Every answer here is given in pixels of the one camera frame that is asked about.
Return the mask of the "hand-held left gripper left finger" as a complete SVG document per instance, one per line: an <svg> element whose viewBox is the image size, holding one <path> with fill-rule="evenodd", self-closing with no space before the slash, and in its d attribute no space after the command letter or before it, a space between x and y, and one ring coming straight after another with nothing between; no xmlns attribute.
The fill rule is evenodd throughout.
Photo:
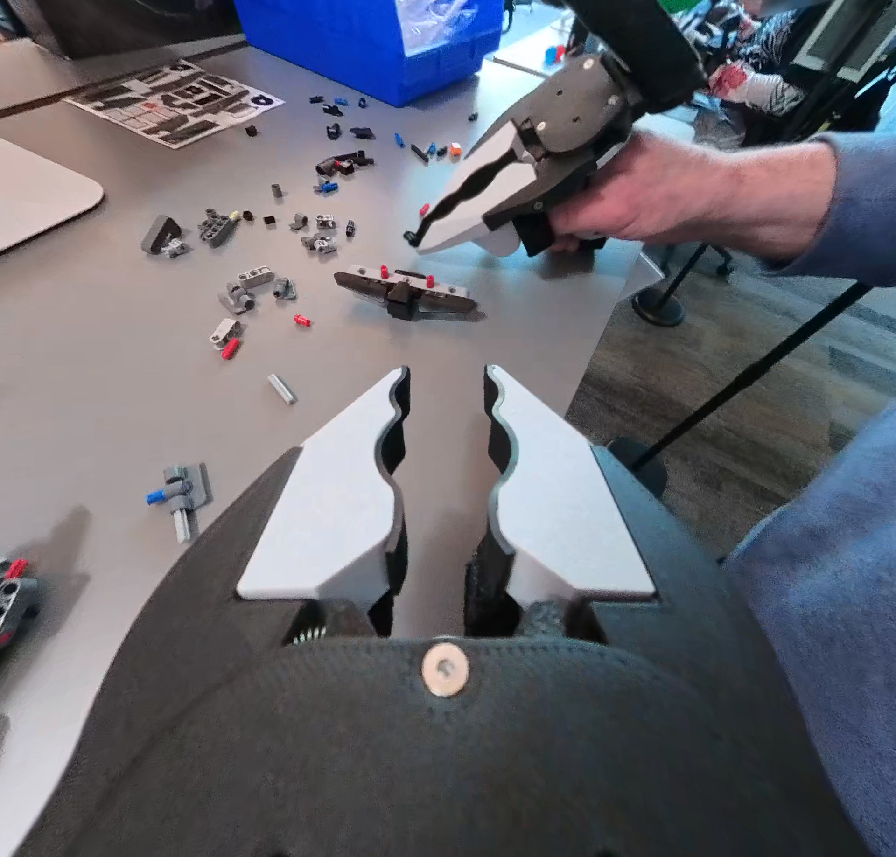
<svg viewBox="0 0 896 857"><path fill-rule="evenodd" d="M305 439L237 584L249 601L344 601L381 637L408 571L403 497L410 370L400 366Z"/></svg>

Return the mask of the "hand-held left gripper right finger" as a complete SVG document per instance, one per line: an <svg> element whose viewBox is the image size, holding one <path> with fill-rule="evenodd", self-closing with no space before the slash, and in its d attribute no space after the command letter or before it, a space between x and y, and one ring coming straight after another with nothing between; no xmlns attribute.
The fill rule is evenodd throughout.
<svg viewBox="0 0 896 857"><path fill-rule="evenodd" d="M464 634L509 637L548 602L654 600L596 448L503 367L487 364L483 383L498 480L465 571Z"/></svg>

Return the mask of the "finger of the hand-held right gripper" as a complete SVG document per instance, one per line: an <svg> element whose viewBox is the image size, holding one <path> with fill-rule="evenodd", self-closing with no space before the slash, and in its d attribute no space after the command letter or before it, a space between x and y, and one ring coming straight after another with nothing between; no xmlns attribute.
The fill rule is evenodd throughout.
<svg viewBox="0 0 896 857"><path fill-rule="evenodd" d="M489 170L491 176L495 175L495 170L536 171L534 161L524 148L516 125L512 122L504 124L494 134L487 136L481 145L472 149L471 152L455 166L454 173L449 180L453 178L458 170ZM439 202L449 180L442 189L438 199L427 212L431 211L434 205Z"/></svg>
<svg viewBox="0 0 896 857"><path fill-rule="evenodd" d="M499 208L515 209L525 202L525 191L539 182L535 170L458 170L439 202L413 233L419 255L435 254L465 243L475 243L505 257L523 248L534 257L543 251L543 217L521 216L497 223Z"/></svg>

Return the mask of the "black lego wing assembly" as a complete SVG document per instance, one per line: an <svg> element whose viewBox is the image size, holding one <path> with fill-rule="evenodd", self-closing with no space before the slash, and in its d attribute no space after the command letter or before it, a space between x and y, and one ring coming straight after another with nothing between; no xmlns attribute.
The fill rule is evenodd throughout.
<svg viewBox="0 0 896 857"><path fill-rule="evenodd" d="M392 318L413 321L420 317L467 317L477 302L463 286L386 265L354 265L333 275L337 286L385 307Z"/></svg>

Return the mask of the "person's right forearm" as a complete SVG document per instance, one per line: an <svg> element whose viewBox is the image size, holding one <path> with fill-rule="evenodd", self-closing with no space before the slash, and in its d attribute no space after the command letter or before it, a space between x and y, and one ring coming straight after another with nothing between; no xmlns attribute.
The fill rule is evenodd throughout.
<svg viewBox="0 0 896 857"><path fill-rule="evenodd" d="M834 133L737 157L738 249L786 276L895 285L895 136Z"/></svg>

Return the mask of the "scattered loose lego pieces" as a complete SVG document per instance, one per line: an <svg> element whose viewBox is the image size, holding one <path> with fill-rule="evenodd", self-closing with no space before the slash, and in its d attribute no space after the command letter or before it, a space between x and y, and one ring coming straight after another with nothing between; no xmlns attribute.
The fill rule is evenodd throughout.
<svg viewBox="0 0 896 857"><path fill-rule="evenodd" d="M485 300L479 273L462 269L478 258L471 245L423 258L400 234L416 227L418 207L435 203L460 159L448 151L427 171L391 134L422 149L459 142L467 150L491 117L486 105L483 95L463 94L348 112L342 126L371 127L369 141L346 133L327 142L324 118L298 104L259 120L257 137L232 129L178 150L108 132L96 153L106 160L107 225L116 232L115 279L124 282L108 299L103 359L94 363L105 383L92 386L94 402L114 405L109 415L133 429L196 426L215 414L249 417L242 406L266 371L283 371L317 404L397 360L419 374L427 399L460 412L479 393L482 327L390 320L332 275L351 263L432 271ZM205 341L207 324L227 313L213 298L258 266L296 280L297 312L318 327L291 322L285 300L253 286L264 293L261 307L248 313L250 342L230 370Z"/></svg>

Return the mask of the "large lego car chassis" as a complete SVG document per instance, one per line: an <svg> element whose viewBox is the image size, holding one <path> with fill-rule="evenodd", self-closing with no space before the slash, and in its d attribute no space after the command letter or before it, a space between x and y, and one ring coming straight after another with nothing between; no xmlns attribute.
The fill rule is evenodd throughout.
<svg viewBox="0 0 896 857"><path fill-rule="evenodd" d="M39 613L39 581L28 572L28 560L1 559L1 650Z"/></svg>

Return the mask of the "black lego set box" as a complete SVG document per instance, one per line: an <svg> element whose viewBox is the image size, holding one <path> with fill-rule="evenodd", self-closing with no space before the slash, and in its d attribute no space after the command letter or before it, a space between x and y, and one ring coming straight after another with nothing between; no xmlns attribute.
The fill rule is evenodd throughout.
<svg viewBox="0 0 896 857"><path fill-rule="evenodd" d="M233 0L2 0L2 34L81 60L241 31Z"/></svg>

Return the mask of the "person's right hand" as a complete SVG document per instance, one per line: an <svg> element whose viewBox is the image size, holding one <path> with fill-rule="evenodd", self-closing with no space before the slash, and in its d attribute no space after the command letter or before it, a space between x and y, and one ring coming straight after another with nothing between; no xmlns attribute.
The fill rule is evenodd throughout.
<svg viewBox="0 0 896 857"><path fill-rule="evenodd" d="M737 213L740 157L636 133L583 191L549 213L551 250L576 251L586 237L643 244L709 239L746 250L752 237Z"/></svg>

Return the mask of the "blue plastic bin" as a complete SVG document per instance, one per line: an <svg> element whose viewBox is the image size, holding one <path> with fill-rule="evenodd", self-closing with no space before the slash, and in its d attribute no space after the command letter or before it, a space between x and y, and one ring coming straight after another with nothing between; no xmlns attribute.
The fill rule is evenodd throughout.
<svg viewBox="0 0 896 857"><path fill-rule="evenodd" d="M233 0L248 45L401 107L478 73L500 42L504 0L463 0L426 47L410 47L398 0Z"/></svg>

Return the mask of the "black round stand base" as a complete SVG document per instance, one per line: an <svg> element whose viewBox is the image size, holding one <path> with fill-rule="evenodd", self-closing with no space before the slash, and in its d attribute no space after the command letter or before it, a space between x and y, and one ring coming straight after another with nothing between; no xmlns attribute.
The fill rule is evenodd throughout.
<svg viewBox="0 0 896 857"><path fill-rule="evenodd" d="M678 288L709 247L709 243L701 243L668 285L651 286L633 295L631 305L636 315L656 327L680 325L686 311L677 298Z"/></svg>

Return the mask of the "black light stand pole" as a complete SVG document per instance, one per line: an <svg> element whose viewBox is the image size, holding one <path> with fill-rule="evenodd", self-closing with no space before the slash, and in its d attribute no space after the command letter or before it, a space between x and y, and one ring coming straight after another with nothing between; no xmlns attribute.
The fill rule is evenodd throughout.
<svg viewBox="0 0 896 857"><path fill-rule="evenodd" d="M784 338L778 345L769 350L767 354L748 365L733 381L705 401L686 419L650 447L637 439L618 437L609 442L607 450L655 498L662 498L666 491L668 480L666 467L660 459L662 452L722 408L724 404L756 384L775 365L801 347L805 341L840 314L845 313L848 308L855 305L872 289L872 286L859 282L852 284L846 291L832 300L831 303L823 306L818 313L814 314L810 320L801 325L790 336Z"/></svg>

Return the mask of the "sticker sheet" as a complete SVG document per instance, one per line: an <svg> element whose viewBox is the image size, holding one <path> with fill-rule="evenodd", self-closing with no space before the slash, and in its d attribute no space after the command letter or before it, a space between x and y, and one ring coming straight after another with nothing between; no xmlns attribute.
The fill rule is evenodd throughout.
<svg viewBox="0 0 896 857"><path fill-rule="evenodd" d="M64 101L171 149L251 128L258 116L284 105L269 92L185 60L79 90Z"/></svg>

